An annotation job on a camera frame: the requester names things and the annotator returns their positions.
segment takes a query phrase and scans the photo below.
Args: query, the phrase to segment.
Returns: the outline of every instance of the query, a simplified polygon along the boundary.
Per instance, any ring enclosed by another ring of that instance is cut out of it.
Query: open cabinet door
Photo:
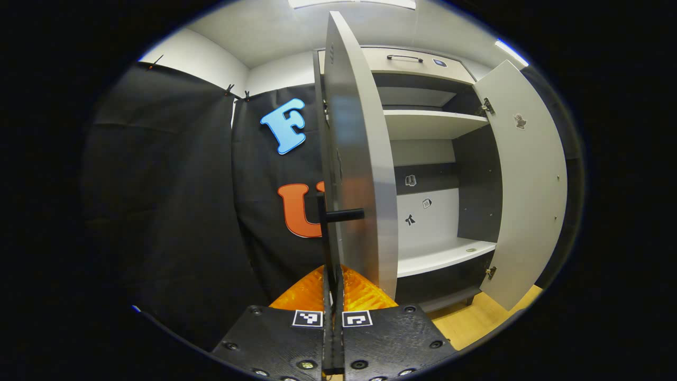
[[[383,108],[374,77],[348,24],[329,13],[324,86],[333,189],[328,210],[364,208],[364,219],[338,223],[342,263],[391,298],[397,283],[397,193]]]
[[[473,85],[492,125],[503,181],[496,251],[481,289],[510,310],[536,282],[559,238],[567,169],[554,121],[526,78],[504,61]]]

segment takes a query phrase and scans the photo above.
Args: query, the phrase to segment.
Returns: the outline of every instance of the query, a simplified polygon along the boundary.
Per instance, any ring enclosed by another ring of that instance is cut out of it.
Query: drawer handle
[[[412,56],[400,56],[400,55],[398,55],[398,54],[391,54],[390,56],[388,56],[388,59],[389,59],[389,60],[392,60],[392,59],[393,59],[393,57],[406,57],[406,58],[415,58],[415,59],[417,59],[417,60],[418,60],[419,62],[423,62],[423,58],[419,58],[419,57],[412,57]]]

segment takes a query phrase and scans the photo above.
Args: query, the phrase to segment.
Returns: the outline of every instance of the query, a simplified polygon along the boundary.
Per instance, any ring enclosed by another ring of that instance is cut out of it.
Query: wooden floor
[[[442,334],[450,339],[452,346],[456,350],[461,350],[488,334],[518,310],[529,306],[541,291],[540,287],[531,286],[522,300],[510,311],[504,310],[482,292],[475,296],[470,306],[466,306],[465,303],[455,304],[429,313],[428,316]]]

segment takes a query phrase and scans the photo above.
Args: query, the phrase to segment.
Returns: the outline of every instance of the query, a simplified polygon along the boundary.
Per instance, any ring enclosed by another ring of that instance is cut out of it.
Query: cabinet
[[[365,209],[332,234],[342,262],[428,310],[480,290],[512,308],[550,258],[567,200],[562,145],[536,91],[508,61],[475,82],[456,60],[360,47],[338,12],[326,46],[315,62],[328,208]],[[425,291],[446,276],[463,281]]]

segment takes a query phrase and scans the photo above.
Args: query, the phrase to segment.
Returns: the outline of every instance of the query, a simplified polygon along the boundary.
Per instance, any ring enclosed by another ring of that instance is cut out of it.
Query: ceiling light
[[[329,3],[379,3],[394,5],[408,9],[416,9],[414,0],[287,0],[289,6],[294,9],[309,7],[310,5],[329,4]]]
[[[507,54],[510,54],[515,60],[518,60],[519,63],[521,63],[522,65],[529,66],[529,63],[524,58],[520,57],[515,50],[512,50],[511,47],[507,46],[505,42],[501,40],[496,40],[496,46],[500,47],[501,50],[503,50]]]

